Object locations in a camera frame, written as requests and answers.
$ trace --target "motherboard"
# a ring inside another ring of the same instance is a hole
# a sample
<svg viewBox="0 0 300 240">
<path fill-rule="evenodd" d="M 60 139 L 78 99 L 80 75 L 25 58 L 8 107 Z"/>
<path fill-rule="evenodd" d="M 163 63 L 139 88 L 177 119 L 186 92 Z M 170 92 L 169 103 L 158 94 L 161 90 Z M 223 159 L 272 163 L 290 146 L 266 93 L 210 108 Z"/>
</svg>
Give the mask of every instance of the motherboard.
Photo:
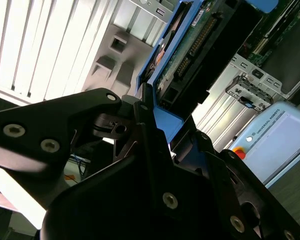
<svg viewBox="0 0 300 240">
<path fill-rule="evenodd" d="M 280 0 L 242 45 L 238 54 L 261 68 L 272 52 L 300 21 L 300 0 Z"/>
</svg>

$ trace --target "red emergency stop button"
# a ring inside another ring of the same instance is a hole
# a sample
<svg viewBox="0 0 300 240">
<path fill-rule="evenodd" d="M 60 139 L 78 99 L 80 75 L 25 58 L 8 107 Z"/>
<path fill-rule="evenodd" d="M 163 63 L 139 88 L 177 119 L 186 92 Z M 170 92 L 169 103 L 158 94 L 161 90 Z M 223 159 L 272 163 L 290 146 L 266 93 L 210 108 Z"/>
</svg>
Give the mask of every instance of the red emergency stop button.
<svg viewBox="0 0 300 240">
<path fill-rule="evenodd" d="M 243 151 L 243 149 L 237 149 L 234 151 L 234 153 L 237 154 L 238 157 L 242 160 L 246 157 L 246 153 Z"/>
</svg>

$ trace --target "bolt head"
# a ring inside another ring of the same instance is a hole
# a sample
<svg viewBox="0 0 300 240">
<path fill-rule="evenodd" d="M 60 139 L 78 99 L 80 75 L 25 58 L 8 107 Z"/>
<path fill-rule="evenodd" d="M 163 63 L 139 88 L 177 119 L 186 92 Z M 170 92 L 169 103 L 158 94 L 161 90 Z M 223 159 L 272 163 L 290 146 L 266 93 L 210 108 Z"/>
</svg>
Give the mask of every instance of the bolt head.
<svg viewBox="0 0 300 240">
<path fill-rule="evenodd" d="M 203 133 L 201 133 L 201 137 L 202 137 L 204 140 L 208 140 L 208 138 L 206 137 L 206 135 L 204 135 Z"/>
<path fill-rule="evenodd" d="M 148 110 L 148 107 L 146 105 L 141 104 L 141 108 L 143 108 L 144 110 Z"/>
<path fill-rule="evenodd" d="M 177 198 L 170 192 L 165 192 L 162 196 L 164 204 L 170 209 L 176 209 L 178 207 Z"/>
<path fill-rule="evenodd" d="M 48 153 L 55 153 L 59 151 L 60 149 L 60 144 L 53 139 L 45 139 L 41 142 L 40 144 L 41 148 L 43 151 L 48 152 Z"/>
<path fill-rule="evenodd" d="M 242 223 L 242 221 L 237 216 L 231 216 L 230 217 L 231 225 L 237 230 L 239 233 L 245 232 L 245 225 Z"/>
<path fill-rule="evenodd" d="M 3 133 L 11 138 L 19 138 L 26 133 L 26 130 L 19 124 L 8 124 L 4 126 Z"/>
<path fill-rule="evenodd" d="M 290 231 L 284 230 L 283 233 L 284 233 L 286 239 L 288 239 L 288 240 L 295 240 L 294 236 L 292 235 L 292 233 Z"/>
<path fill-rule="evenodd" d="M 114 96 L 114 95 L 112 95 L 111 93 L 108 93 L 107 95 L 106 95 L 106 97 L 108 98 L 108 99 L 110 99 L 111 101 L 115 101 L 117 98 Z"/>
<path fill-rule="evenodd" d="M 230 156 L 232 159 L 236 159 L 235 153 L 232 152 L 232 151 L 229 152 L 229 156 Z"/>
</svg>

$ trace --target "black cable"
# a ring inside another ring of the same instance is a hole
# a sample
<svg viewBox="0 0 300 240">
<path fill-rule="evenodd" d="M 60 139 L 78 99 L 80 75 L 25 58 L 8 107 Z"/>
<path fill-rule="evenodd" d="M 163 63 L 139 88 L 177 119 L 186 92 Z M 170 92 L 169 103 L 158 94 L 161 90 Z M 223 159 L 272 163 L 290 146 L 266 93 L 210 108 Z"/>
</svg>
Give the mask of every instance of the black cable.
<svg viewBox="0 0 300 240">
<path fill-rule="evenodd" d="M 82 172 L 82 170 L 81 170 L 82 160 L 79 160 L 75 154 L 73 154 L 73 157 L 74 157 L 76 164 L 78 165 L 80 178 L 82 180 L 84 178 L 84 172 Z"/>
<path fill-rule="evenodd" d="M 72 177 L 70 177 L 69 175 L 65 175 L 67 178 L 70 178 L 72 181 L 74 181 L 75 183 L 77 183 L 78 184 L 78 182 L 75 180 L 75 179 L 73 179 Z"/>
</svg>

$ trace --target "green circuit board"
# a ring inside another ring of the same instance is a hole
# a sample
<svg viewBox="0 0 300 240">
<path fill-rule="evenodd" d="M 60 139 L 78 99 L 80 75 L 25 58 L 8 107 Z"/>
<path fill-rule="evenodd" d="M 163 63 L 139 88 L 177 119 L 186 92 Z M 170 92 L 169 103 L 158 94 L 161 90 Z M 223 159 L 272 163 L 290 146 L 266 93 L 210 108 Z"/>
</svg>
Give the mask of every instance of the green circuit board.
<svg viewBox="0 0 300 240">
<path fill-rule="evenodd" d="M 187 67 L 187 64 L 189 64 L 187 54 L 195 54 L 196 45 L 198 45 L 199 41 L 203 41 L 205 39 L 205 36 L 201 36 L 200 34 L 202 33 L 202 29 L 204 29 L 205 25 L 208 24 L 209 26 L 209 23 L 211 23 L 212 9 L 217 2 L 218 1 L 215 0 L 205 1 L 204 5 L 194 17 L 181 43 L 175 50 L 170 61 L 164 68 L 161 77 L 156 83 L 157 94 L 164 88 L 165 84 L 170 84 L 168 80 L 171 80 L 176 72 L 181 73 Z"/>
<path fill-rule="evenodd" d="M 280 24 L 277 23 L 286 13 Z M 239 54 L 261 68 L 285 36 L 300 21 L 300 0 L 281 0 L 271 13 L 265 14 L 250 37 L 239 50 Z"/>
</svg>

